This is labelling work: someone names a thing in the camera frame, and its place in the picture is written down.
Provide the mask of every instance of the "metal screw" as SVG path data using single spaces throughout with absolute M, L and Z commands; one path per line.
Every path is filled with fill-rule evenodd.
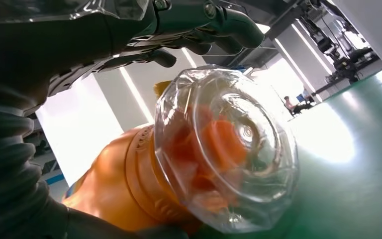
M 213 19 L 216 16 L 216 7 L 211 3 L 207 3 L 204 6 L 204 12 L 208 18 Z
M 154 0 L 154 6 L 157 10 L 166 10 L 169 8 L 169 2 L 167 0 Z

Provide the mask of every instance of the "black cable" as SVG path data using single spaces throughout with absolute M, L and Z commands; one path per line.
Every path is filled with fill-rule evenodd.
M 335 38 L 337 44 L 339 45 L 340 49 L 342 50 L 343 54 L 345 54 L 345 56 L 348 58 L 349 60 L 349 64 L 352 64 L 356 70 L 355 74 L 357 75 L 358 77 L 358 80 L 361 80 L 360 76 L 358 75 L 358 69 L 357 67 L 355 66 L 354 63 L 352 63 L 349 55 L 345 52 L 345 50 L 343 49 L 342 45 L 340 44 L 340 41 L 337 39 L 337 37 L 335 36 L 335 34 L 333 33 L 332 29 L 330 29 L 329 25 L 327 25 L 326 21 L 324 20 L 324 17 L 323 15 L 321 16 L 321 20 L 323 21 L 324 25 L 326 25 L 327 29 L 329 29 L 330 33 L 332 34 L 333 38 Z

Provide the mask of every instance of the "orange juice bottle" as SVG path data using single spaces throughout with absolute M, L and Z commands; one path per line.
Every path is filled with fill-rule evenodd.
M 236 71 L 183 71 L 159 98 L 155 124 L 111 142 L 63 203 L 127 231 L 270 229 L 292 200 L 298 162 L 259 89 Z

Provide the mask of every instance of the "fluorescent light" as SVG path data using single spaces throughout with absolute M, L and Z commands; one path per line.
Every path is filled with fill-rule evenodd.
M 340 26 L 341 31 L 345 29 L 345 27 L 343 26 L 343 24 L 340 21 L 336 21 L 336 22 Z
M 128 72 L 126 71 L 125 67 L 120 67 L 119 70 L 121 71 L 121 74 L 128 85 L 131 93 L 133 94 L 135 100 L 138 103 L 138 106 L 140 107 L 141 111 L 143 112 L 144 116 L 146 117 L 147 121 L 150 123 L 154 123 L 153 116 L 151 115 L 149 108 L 147 108 L 146 104 L 144 103 L 143 98 L 141 97 L 140 93 L 138 92 L 137 88 L 135 87 L 135 84 L 132 82 L 131 77 L 129 76 Z
M 244 71 L 244 76 L 246 76 L 248 73 L 250 73 L 254 68 L 253 67 L 250 67 L 248 68 L 247 70 Z
M 336 6 L 336 4 L 332 0 L 327 0 L 329 3 L 333 4 Z
M 289 59 L 290 63 L 295 67 L 296 71 L 298 71 L 299 75 L 301 75 L 302 79 L 304 80 L 304 82 L 308 85 L 308 87 L 310 88 L 311 91 L 315 92 L 315 89 L 314 87 L 312 86 L 312 84 L 308 81 L 307 77 L 304 75 L 304 73 L 302 72 L 302 70 L 298 67 L 298 65 L 295 63 L 295 61 L 292 59 L 292 57 L 289 55 L 289 53 L 286 51 L 286 49 L 283 47 L 282 43 L 277 39 L 275 38 L 275 41 L 276 43 L 278 44 L 278 46 L 282 49 L 282 51 L 284 52 L 284 54 L 286 55 L 286 57 Z M 317 97 L 317 99 L 320 101 L 320 102 L 323 102 L 323 99 L 319 96 L 319 95 L 315 95 Z
M 192 59 L 192 57 L 191 57 L 190 53 L 187 51 L 187 49 L 183 47 L 183 48 L 182 48 L 182 52 L 184 53 L 185 57 L 187 58 L 188 62 L 191 64 L 191 66 L 192 66 L 193 68 L 197 68 L 196 63 L 195 63 L 194 60 Z
M 270 30 L 270 27 L 269 26 L 266 26 L 266 25 L 262 25 L 262 24 L 258 24 L 256 23 L 258 29 L 263 33 L 263 34 L 266 34 L 269 30 Z
M 317 54 L 317 52 L 314 50 L 314 48 L 312 48 L 312 46 L 308 43 L 307 39 L 305 39 L 305 37 L 302 35 L 302 33 L 299 31 L 299 29 L 294 24 L 292 24 L 292 28 L 296 31 L 296 33 L 302 39 L 302 41 L 307 45 L 307 47 L 309 48 L 311 53 L 315 56 L 317 61 L 320 62 L 320 64 L 323 66 L 323 68 L 326 70 L 326 72 L 329 75 L 331 75 L 332 71 L 329 69 L 329 67 L 326 65 L 326 63 L 320 58 L 320 56 Z

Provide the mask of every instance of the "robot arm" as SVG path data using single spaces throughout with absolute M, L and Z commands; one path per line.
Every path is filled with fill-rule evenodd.
M 2 19 L 56 1 L 23 1 L 31 4 L 27 12 L 23 6 L 2 7 L 8 2 L 20 3 L 0 1 Z M 164 2 L 167 4 L 149 1 L 140 19 L 120 19 L 97 11 L 76 19 L 0 21 L 0 238 L 139 237 L 49 197 L 46 184 L 38 182 L 40 169 L 28 163 L 34 145 L 23 143 L 22 137 L 31 132 L 33 124 L 24 115 L 81 76 L 134 61 L 156 60 L 157 55 L 165 54 L 159 50 L 162 47 L 185 46 L 202 54 L 211 42 L 238 51 L 239 47 L 256 47 L 263 40 L 247 16 L 217 7 L 212 1 Z M 110 62 L 117 55 L 131 58 Z M 169 66 L 172 61 L 162 64 Z

